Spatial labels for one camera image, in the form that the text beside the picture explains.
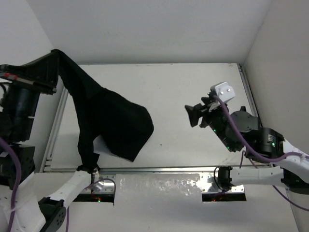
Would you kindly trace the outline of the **black t-shirt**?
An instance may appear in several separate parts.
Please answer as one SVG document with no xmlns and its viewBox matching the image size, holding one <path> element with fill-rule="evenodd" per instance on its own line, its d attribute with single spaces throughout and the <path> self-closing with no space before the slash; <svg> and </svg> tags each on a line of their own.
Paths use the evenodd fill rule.
<svg viewBox="0 0 309 232">
<path fill-rule="evenodd" d="M 102 87 L 63 51 L 52 52 L 59 58 L 59 75 L 77 114 L 77 148 L 82 161 L 77 169 L 91 172 L 98 167 L 99 154 L 93 144 L 98 136 L 112 154 L 134 161 L 154 132 L 147 109 Z"/>
</svg>

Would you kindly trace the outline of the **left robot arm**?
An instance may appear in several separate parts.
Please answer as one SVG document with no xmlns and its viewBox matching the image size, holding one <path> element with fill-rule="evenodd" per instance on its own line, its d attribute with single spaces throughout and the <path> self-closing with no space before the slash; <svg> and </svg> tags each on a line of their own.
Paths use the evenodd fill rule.
<svg viewBox="0 0 309 232">
<path fill-rule="evenodd" d="M 96 164 L 85 162 L 56 192 L 38 200 L 34 191 L 35 147 L 26 145 L 41 94 L 56 93 L 60 59 L 57 49 L 24 65 L 0 67 L 0 205 L 9 232 L 55 232 L 69 205 L 92 182 Z"/>
</svg>

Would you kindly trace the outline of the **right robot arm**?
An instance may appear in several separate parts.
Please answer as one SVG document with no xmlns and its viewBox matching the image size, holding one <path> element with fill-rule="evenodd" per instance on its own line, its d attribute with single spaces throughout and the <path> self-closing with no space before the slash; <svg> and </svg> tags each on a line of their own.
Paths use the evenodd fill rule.
<svg viewBox="0 0 309 232">
<path fill-rule="evenodd" d="M 282 134 L 263 127 L 260 118 L 245 106 L 230 113 L 219 97 L 203 97 L 202 102 L 185 105 L 191 127 L 210 127 L 229 152 L 241 151 L 249 161 L 267 168 L 219 167 L 214 179 L 218 188 L 228 191 L 237 185 L 270 185 L 293 193 L 309 193 L 309 156 L 292 146 Z"/>
</svg>

